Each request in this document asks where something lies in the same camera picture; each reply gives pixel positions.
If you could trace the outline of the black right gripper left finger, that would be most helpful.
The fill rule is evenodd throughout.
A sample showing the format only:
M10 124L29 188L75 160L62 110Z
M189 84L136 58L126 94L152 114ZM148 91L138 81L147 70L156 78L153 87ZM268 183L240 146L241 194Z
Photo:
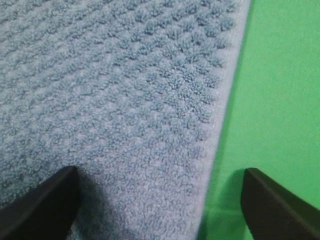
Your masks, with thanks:
M0 210L0 238L65 240L80 205L78 170L66 166Z

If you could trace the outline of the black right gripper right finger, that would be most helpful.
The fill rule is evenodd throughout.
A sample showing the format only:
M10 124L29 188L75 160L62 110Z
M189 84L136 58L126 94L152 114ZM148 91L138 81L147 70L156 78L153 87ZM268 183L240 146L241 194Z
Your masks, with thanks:
M241 210L255 240L318 240L320 211L257 168L244 171Z

